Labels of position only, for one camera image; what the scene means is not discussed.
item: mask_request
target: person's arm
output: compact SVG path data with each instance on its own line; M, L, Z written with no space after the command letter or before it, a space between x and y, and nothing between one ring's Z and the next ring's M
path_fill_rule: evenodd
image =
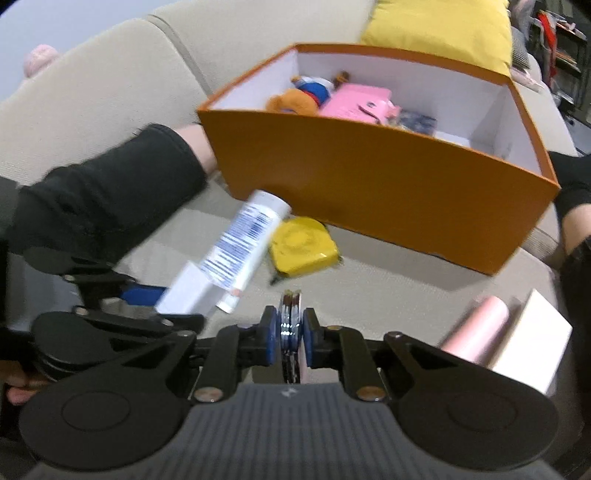
M560 286L573 326L572 342L581 392L591 391L591 156L550 153L561 190L554 200L567 258Z
M200 125L150 125L19 193L10 247L50 247L118 262L202 191L215 157Z

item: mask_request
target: yellow pillow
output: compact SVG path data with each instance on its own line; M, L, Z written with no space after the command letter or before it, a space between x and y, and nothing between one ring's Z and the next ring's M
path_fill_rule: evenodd
M509 76L506 0L378 0L361 43L430 53Z

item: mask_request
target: pink tube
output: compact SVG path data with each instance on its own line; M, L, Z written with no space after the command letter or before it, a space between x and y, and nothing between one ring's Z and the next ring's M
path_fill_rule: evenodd
M498 297L487 297L441 349L478 363L509 319L509 308Z

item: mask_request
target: orange box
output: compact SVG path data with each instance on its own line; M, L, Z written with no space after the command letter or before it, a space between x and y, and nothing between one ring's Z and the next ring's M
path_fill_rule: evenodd
M386 87L437 119L435 137L265 112L296 75ZM297 44L198 108L232 196L271 192L307 215L494 274L559 186L511 79L423 53Z

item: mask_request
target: hand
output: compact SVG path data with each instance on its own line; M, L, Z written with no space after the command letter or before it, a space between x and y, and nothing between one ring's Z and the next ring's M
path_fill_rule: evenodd
M217 160L201 125L187 125L186 127L175 128L174 131L193 150L207 175L211 175L216 171Z
M27 403L34 394L49 384L40 373L27 375L21 364L12 360L0 360L0 381L11 386L7 397L13 405Z

